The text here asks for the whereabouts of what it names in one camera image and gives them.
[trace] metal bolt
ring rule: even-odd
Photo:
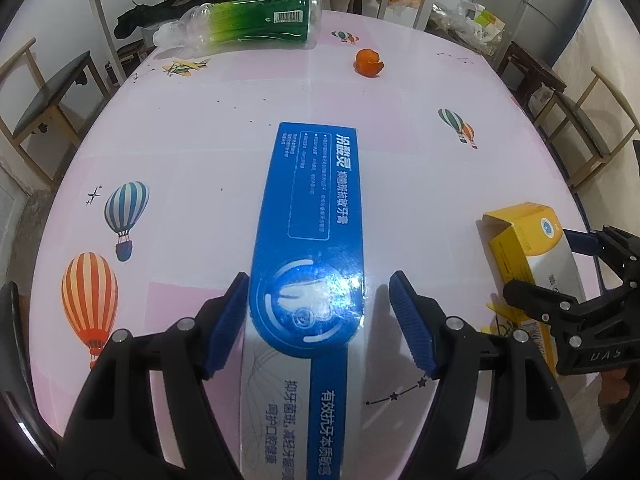
[[[111,339],[116,343],[122,343],[128,336],[129,332],[123,328],[119,328],[111,335]]]
[[[582,338],[579,335],[572,335],[569,338],[569,346],[571,348],[579,348],[582,344]]]
[[[518,343],[526,343],[529,340],[529,334],[521,328],[513,331],[513,338]]]
[[[183,332],[191,330],[194,326],[196,326],[196,322],[193,320],[193,317],[183,317],[178,321],[178,330],[182,330]]]
[[[459,317],[447,317],[447,326],[452,330],[462,330],[465,322]]]

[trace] table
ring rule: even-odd
[[[332,32],[348,32],[356,44]],[[384,70],[353,70],[360,48]],[[250,272],[271,150],[281,121],[352,126],[358,132],[367,375],[359,478],[395,479],[435,390],[428,381],[398,400],[422,373],[411,360],[388,303],[391,274],[447,315],[489,324],[485,307],[501,290],[482,213],[525,200],[552,206],[565,228],[583,230],[572,196],[537,131],[487,62],[418,30],[326,12],[313,50],[243,50],[198,58],[190,76],[155,51],[95,122],[60,186],[42,238],[31,295],[30,353],[39,409],[63,433],[89,373],[89,352],[65,318],[61,281],[79,253],[101,254],[117,276],[115,326],[134,335],[165,330]],[[438,116],[455,110],[476,132],[473,149]],[[144,182],[149,199],[120,262],[104,205],[121,184]],[[588,298],[599,294],[593,259],[577,256]],[[242,341],[207,383],[218,423],[238,458]],[[478,455],[490,377],[480,377],[461,463]],[[168,413],[152,376],[165,455],[176,458]]]

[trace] orange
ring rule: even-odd
[[[370,48],[363,48],[356,54],[353,64],[356,72],[365,77],[375,77],[385,67],[380,61],[380,54]]]

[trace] blue toothpaste box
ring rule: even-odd
[[[241,469],[248,480],[354,478],[363,290],[356,131],[281,123],[242,354]]]

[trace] open cardboard box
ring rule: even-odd
[[[524,202],[482,216],[498,234],[489,241],[504,283],[523,280],[585,300],[582,282],[571,247],[556,213],[549,206]],[[535,341],[549,368],[555,373],[558,354],[547,325],[527,317],[506,304],[493,304],[500,325],[522,328]]]

